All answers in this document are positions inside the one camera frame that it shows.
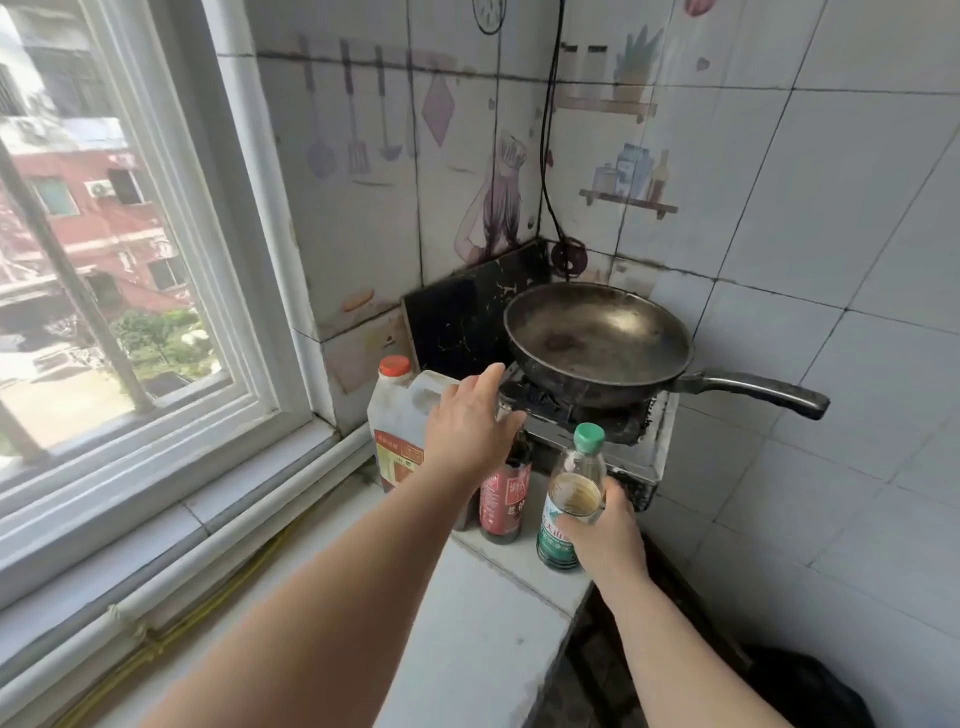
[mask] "black stove backsplash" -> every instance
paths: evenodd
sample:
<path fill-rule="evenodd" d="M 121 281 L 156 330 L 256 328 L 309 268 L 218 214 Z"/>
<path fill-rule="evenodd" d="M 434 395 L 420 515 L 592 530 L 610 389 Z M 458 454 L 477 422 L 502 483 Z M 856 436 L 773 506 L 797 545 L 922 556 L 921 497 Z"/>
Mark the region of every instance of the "black stove backsplash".
<path fill-rule="evenodd" d="M 401 299 L 420 369 L 463 379 L 495 361 L 513 362 L 503 309 L 550 282 L 546 243 L 535 240 Z"/>

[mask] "right hand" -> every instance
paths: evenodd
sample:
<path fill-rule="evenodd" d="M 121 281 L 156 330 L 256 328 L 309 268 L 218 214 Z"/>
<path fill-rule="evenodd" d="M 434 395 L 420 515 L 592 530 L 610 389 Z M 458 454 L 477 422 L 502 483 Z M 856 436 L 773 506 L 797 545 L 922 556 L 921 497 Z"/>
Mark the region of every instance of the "right hand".
<path fill-rule="evenodd" d="M 650 578 L 634 507 L 611 477 L 604 478 L 604 494 L 607 506 L 593 525 L 566 515 L 557 517 L 557 526 L 601 593 L 626 580 Z"/>

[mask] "shelf illustration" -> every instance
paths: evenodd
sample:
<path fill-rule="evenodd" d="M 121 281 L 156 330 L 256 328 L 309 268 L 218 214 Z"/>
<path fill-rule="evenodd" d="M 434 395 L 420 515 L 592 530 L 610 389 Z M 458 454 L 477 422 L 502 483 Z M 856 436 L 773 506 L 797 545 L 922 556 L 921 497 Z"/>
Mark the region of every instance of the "shelf illustration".
<path fill-rule="evenodd" d="M 580 190 L 580 196 L 587 198 L 587 205 L 593 204 L 594 200 L 603 200 L 608 203 L 620 203 L 621 205 L 633 205 L 634 207 L 643 207 L 652 209 L 657 213 L 657 219 L 662 220 L 666 213 L 674 214 L 680 211 L 676 205 L 664 205 L 663 203 L 651 203 L 647 200 L 640 200 L 636 197 L 624 197 L 623 195 L 612 195 L 609 192 L 595 192 L 592 189 Z"/>
<path fill-rule="evenodd" d="M 578 111 L 600 111 L 601 113 L 625 113 L 636 117 L 637 124 L 642 124 L 647 116 L 657 115 L 657 105 L 643 101 L 617 101 L 616 99 L 589 99 L 582 96 L 571 96 L 569 93 L 557 90 L 556 109 L 574 109 Z"/>

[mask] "building window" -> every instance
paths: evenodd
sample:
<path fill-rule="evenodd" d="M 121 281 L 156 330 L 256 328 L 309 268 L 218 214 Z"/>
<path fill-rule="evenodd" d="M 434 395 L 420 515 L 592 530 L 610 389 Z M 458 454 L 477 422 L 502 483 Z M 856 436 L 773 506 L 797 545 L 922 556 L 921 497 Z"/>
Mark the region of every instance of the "building window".
<path fill-rule="evenodd" d="M 101 308 L 114 308 L 123 302 L 120 289 L 109 273 L 94 273 L 86 277 L 86 282 L 93 292 L 93 298 Z"/>
<path fill-rule="evenodd" d="M 10 69 L 0 63 L 0 116 L 23 116 L 23 103 Z"/>
<path fill-rule="evenodd" d="M 62 177 L 32 177 L 27 182 L 51 217 L 80 214 Z"/>
<path fill-rule="evenodd" d="M 179 255 L 155 260 L 153 263 L 147 263 L 147 267 L 150 269 L 150 275 L 154 277 L 154 286 L 158 291 L 166 291 L 186 283 L 186 268 L 183 266 L 183 258 Z"/>
<path fill-rule="evenodd" d="M 61 117 L 116 116 L 91 54 L 37 47 L 26 51 Z"/>
<path fill-rule="evenodd" d="M 143 205 L 147 202 L 140 190 L 136 175 L 129 169 L 108 169 L 107 177 L 121 205 Z"/>

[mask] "white pipe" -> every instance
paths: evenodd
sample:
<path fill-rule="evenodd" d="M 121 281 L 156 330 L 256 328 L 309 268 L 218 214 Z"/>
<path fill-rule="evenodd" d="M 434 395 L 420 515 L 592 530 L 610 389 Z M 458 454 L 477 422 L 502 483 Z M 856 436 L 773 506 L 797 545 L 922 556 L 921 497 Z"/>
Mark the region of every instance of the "white pipe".
<path fill-rule="evenodd" d="M 241 513 L 196 548 L 184 554 L 169 567 L 116 605 L 127 619 L 140 619 L 166 597 L 201 574 L 219 557 L 241 542 L 261 523 L 302 494 L 312 484 L 330 473 L 347 458 L 370 445 L 368 427 L 362 426 L 334 445 L 312 463 L 273 489 L 257 503 Z M 320 499 L 338 482 L 330 482 L 314 495 Z M 53 688 L 72 670 L 125 633 L 129 626 L 110 613 L 104 613 L 77 634 L 49 652 L 7 685 L 0 688 L 0 724 L 10 720 L 32 701 Z"/>

